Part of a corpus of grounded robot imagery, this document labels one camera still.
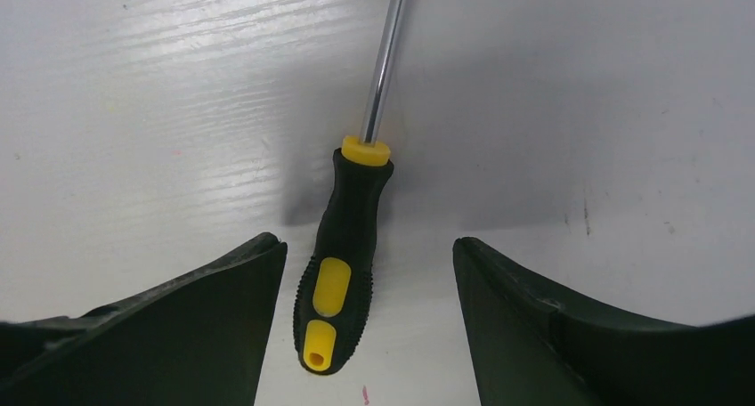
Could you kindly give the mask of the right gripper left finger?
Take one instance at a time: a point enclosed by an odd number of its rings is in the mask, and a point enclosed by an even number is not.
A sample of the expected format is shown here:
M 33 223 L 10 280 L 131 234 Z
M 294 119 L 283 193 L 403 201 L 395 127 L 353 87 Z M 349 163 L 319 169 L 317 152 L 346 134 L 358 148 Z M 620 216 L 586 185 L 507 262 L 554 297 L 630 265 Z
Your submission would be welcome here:
M 3 322 L 2 404 L 253 404 L 287 252 L 264 232 L 80 317 Z

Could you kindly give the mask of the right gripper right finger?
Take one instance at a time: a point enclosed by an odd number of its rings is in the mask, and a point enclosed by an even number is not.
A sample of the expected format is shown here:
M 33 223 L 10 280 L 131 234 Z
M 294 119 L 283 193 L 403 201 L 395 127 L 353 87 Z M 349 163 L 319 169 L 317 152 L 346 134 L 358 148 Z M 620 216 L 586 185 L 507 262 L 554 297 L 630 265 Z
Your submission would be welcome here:
M 484 405 L 751 405 L 754 319 L 696 327 L 602 303 L 479 239 L 453 266 Z

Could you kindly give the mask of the yellow black screwdriver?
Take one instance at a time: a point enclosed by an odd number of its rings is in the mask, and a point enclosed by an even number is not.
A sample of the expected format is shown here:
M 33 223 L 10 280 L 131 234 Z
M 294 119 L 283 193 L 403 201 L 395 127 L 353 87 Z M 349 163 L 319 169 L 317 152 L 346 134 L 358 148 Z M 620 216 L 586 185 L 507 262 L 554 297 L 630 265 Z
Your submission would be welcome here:
M 381 194 L 394 172 L 378 140 L 406 0 L 390 0 L 361 131 L 332 156 L 334 183 L 313 254 L 296 290 L 293 340 L 302 367 L 339 372 L 353 356 L 369 318 Z

